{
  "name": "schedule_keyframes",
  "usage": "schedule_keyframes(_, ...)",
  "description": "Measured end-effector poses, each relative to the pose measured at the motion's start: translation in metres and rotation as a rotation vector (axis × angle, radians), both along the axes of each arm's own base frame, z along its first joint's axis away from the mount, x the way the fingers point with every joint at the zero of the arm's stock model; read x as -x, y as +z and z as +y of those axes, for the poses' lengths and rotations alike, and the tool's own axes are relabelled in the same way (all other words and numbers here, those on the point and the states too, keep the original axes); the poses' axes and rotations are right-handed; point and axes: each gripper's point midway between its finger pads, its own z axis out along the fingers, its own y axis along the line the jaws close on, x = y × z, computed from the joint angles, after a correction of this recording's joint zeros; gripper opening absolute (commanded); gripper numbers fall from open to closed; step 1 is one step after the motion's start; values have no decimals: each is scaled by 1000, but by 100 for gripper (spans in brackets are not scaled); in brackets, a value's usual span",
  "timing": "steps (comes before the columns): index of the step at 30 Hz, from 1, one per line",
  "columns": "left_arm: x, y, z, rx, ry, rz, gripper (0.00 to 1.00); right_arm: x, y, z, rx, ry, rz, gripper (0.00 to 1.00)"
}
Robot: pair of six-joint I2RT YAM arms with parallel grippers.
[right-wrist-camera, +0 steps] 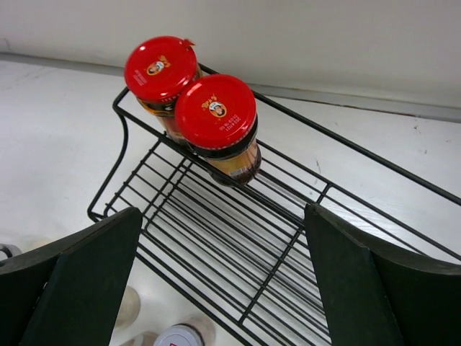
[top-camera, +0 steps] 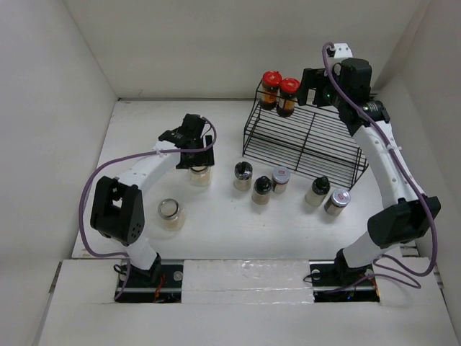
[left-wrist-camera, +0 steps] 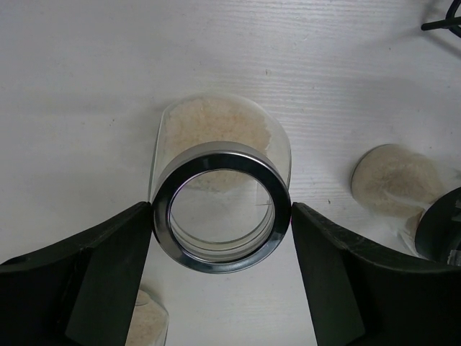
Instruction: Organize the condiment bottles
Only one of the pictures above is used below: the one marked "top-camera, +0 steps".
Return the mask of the red lid sauce jar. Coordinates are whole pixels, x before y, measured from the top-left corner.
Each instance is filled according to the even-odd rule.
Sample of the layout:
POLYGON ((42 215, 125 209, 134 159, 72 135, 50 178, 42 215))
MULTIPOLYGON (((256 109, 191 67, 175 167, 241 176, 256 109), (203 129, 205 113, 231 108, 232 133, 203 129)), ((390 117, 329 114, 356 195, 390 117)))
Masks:
POLYGON ((278 71, 266 71, 261 78, 261 108, 272 110, 277 106, 277 96, 282 82, 282 75, 278 71))
POLYGON ((277 103, 277 114, 280 117, 290 117, 293 114, 299 88, 300 82, 295 78, 286 78, 281 81, 277 103))

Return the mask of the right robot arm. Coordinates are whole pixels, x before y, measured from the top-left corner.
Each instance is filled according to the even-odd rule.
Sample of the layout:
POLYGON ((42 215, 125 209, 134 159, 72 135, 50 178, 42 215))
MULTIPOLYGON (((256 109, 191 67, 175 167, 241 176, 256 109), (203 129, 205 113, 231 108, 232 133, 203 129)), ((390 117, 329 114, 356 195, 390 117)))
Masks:
POLYGON ((332 272, 342 285, 352 284, 390 248, 420 239, 427 232, 432 242, 428 268, 416 272, 402 262, 398 266, 404 273, 424 277, 437 263, 435 218, 441 203, 438 197, 429 197, 410 173, 395 142, 388 111, 371 94, 371 76, 368 61, 347 58, 333 66, 306 68, 297 91, 299 105, 305 105, 313 91, 315 106, 338 110, 340 121, 368 160, 382 199, 382 210, 368 219, 365 233, 336 254, 332 272))

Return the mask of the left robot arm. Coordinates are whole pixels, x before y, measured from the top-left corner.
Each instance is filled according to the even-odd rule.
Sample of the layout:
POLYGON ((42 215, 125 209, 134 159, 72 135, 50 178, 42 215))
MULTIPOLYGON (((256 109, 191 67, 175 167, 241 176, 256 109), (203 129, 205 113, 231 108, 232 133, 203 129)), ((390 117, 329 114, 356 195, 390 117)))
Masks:
POLYGON ((170 169, 211 167, 216 135, 204 136, 205 126, 214 125, 200 115, 186 114, 182 124, 166 130, 147 152, 114 159, 110 164, 129 159, 138 161, 117 177, 99 178, 89 218, 90 226, 103 237, 115 240, 126 249, 136 278, 144 285, 160 279, 161 257, 143 235, 145 211, 143 196, 170 169))

